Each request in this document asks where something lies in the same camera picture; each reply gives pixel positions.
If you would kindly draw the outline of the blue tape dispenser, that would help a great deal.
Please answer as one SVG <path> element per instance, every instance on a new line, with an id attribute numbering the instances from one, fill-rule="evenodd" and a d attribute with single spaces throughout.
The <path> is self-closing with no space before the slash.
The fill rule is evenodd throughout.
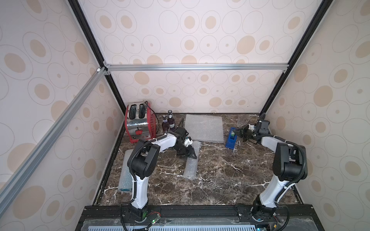
<path id="1" fill-rule="evenodd" d="M 235 132 L 235 128 L 230 128 L 230 131 L 229 131 L 229 135 L 228 135 L 228 138 L 227 138 L 227 141 L 226 141 L 226 144 L 225 144 L 225 147 L 228 148 L 228 149 L 231 149 L 231 150 L 234 150 L 235 148 L 235 144 L 236 144 L 236 141 L 237 141 L 237 134 Z"/>

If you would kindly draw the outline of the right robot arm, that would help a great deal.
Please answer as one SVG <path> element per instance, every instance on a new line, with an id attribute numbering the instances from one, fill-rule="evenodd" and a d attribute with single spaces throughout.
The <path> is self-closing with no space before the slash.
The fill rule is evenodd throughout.
<path id="1" fill-rule="evenodd" d="M 269 121 L 258 120 L 234 129 L 232 134 L 243 141 L 253 140 L 274 153 L 273 177 L 267 188 L 253 202 L 251 214 L 273 216 L 283 195 L 300 180 L 307 177 L 306 148 L 270 133 Z"/>

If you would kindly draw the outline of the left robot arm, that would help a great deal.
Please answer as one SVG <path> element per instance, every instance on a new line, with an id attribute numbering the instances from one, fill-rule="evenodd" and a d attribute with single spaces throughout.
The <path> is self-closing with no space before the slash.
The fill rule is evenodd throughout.
<path id="1" fill-rule="evenodd" d="M 133 196 L 131 206 L 142 210 L 147 202 L 148 179 L 154 172 L 159 154 L 167 149 L 174 149 L 179 157 L 197 159 L 193 140 L 185 128 L 177 127 L 158 138 L 140 139 L 127 166 L 133 179 Z"/>

